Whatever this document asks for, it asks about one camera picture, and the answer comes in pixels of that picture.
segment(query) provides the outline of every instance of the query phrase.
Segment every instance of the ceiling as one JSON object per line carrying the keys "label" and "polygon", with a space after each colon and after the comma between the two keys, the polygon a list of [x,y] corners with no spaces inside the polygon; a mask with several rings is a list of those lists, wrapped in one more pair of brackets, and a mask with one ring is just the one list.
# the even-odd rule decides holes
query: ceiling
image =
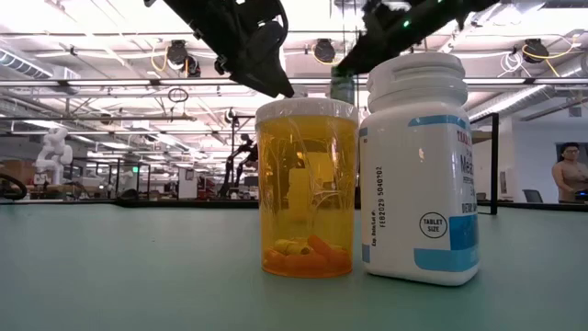
{"label": "ceiling", "polygon": [[[169,66],[162,71],[155,69],[152,57],[155,66],[161,67],[164,65],[162,55],[170,41],[186,40],[188,50],[200,63],[202,77],[219,77],[213,67],[215,55],[204,42],[192,36],[188,25],[164,1],[157,1],[150,8],[145,7],[142,1],[130,0],[62,0],[59,3],[61,9],[55,5],[55,0],[1,0],[0,3],[0,49],[9,47],[21,51],[43,67],[66,67],[87,79],[181,78],[184,73]],[[343,57],[345,51],[353,47],[356,39],[354,31],[363,28],[361,10],[352,6],[342,10],[330,0],[282,0],[282,3],[289,21],[288,37],[282,47],[283,66],[288,77],[328,78],[331,66],[318,63],[311,52],[305,54],[305,48],[311,48],[318,38],[328,38],[334,42],[337,56]],[[406,4],[394,3],[392,6]],[[584,52],[588,42],[588,36],[583,33],[588,25],[585,19],[587,14],[588,9],[584,8],[559,8],[531,10],[521,15],[509,7],[482,27],[466,28],[461,33],[456,32],[456,23],[450,22],[428,37],[426,43],[415,45],[414,50],[438,51],[452,42],[454,48],[451,53],[461,58],[467,77],[527,76],[522,67],[511,73],[506,72],[501,67],[505,61],[503,53],[511,51],[514,46],[520,48],[525,39],[541,38],[551,54],[569,51],[551,61],[557,67]],[[523,66],[532,76],[549,70],[546,62],[524,63]],[[0,67],[0,79],[29,77]],[[190,98],[179,104],[168,99],[169,88],[146,90],[114,86],[105,90],[83,87],[78,91],[77,96],[80,97],[69,97],[69,101],[64,94],[55,95],[49,89],[20,88],[11,89],[11,92],[33,97],[59,114],[65,114],[66,103],[69,102],[69,111],[75,109],[75,115],[161,116],[165,113],[169,116],[174,107],[176,116],[185,112],[196,119],[173,122],[152,120],[148,123],[148,130],[164,131],[229,130],[224,121],[224,114],[229,108],[238,115],[254,115],[257,108],[273,100],[244,86],[192,86],[186,90]],[[309,87],[313,97],[324,97],[327,90],[328,86]],[[132,97],[105,96],[108,93],[128,93]],[[472,108],[494,95],[496,92],[491,90],[470,92],[466,107]],[[362,87],[357,96],[357,104],[362,110],[367,106],[367,98],[368,92]],[[554,114],[542,120],[563,120],[564,117]],[[119,122],[109,126],[88,122],[87,126],[101,131],[131,130],[128,126],[121,127]],[[41,128],[33,126],[28,130]],[[247,121],[241,131],[254,132],[254,120]],[[221,138],[230,141],[230,134],[222,134]],[[205,152],[209,160],[214,160],[209,162],[209,167],[222,168],[224,158],[231,150],[230,145],[210,135],[183,134],[175,139],[184,146]],[[124,137],[119,142],[122,140],[142,147],[144,151],[153,149],[139,136]],[[112,148],[100,145],[99,150]]]}

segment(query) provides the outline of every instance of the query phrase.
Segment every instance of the person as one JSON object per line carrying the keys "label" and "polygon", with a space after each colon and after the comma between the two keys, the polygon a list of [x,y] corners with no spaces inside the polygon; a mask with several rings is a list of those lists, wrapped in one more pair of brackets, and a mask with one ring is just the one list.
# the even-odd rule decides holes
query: person
{"label": "person", "polygon": [[578,143],[564,143],[560,149],[560,161],[551,170],[560,191],[560,203],[579,203],[576,192],[588,189],[588,166],[578,162],[579,153]]}

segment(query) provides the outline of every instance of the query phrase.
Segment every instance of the table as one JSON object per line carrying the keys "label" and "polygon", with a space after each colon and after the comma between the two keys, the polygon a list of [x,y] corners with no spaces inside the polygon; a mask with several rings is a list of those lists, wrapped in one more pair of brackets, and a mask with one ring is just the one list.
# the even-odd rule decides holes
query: table
{"label": "table", "polygon": [[260,269],[256,210],[0,206],[0,330],[587,330],[588,217],[481,215],[459,288]]}

